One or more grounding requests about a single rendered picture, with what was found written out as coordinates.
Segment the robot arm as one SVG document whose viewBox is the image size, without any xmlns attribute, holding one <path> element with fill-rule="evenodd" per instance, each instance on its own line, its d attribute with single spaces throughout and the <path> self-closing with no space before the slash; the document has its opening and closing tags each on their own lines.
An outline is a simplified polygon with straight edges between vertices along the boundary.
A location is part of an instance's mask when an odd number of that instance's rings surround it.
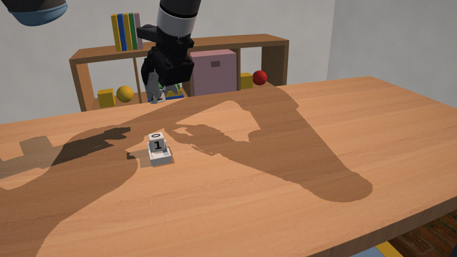
<svg viewBox="0 0 457 257">
<path fill-rule="evenodd" d="M 66 0 L 1 1 L 7 10 L 25 26 L 50 23 L 67 11 Z M 184 37 L 191 34 L 200 3 L 201 0 L 160 0 L 156 24 L 164 33 L 171 36 Z M 150 24 L 138 27 L 136 28 L 137 36 L 140 39 L 161 44 L 163 39 L 157 34 L 156 28 L 157 26 Z"/>
</svg>

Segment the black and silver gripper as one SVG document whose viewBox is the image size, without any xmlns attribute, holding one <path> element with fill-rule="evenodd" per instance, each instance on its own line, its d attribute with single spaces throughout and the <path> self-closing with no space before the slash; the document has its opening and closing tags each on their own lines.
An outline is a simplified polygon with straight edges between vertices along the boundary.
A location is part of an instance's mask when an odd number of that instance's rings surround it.
<svg viewBox="0 0 457 257">
<path fill-rule="evenodd" d="M 171 36 L 164 33 L 158 25 L 156 31 L 163 43 L 156 43 L 156 46 L 147 52 L 141 68 L 142 80 L 150 101 L 153 95 L 160 99 L 159 83 L 165 96 L 169 90 L 178 94 L 176 84 L 190 81 L 195 64 L 187 55 L 188 48 L 193 48 L 194 45 L 191 34 L 184 37 Z"/>
</svg>

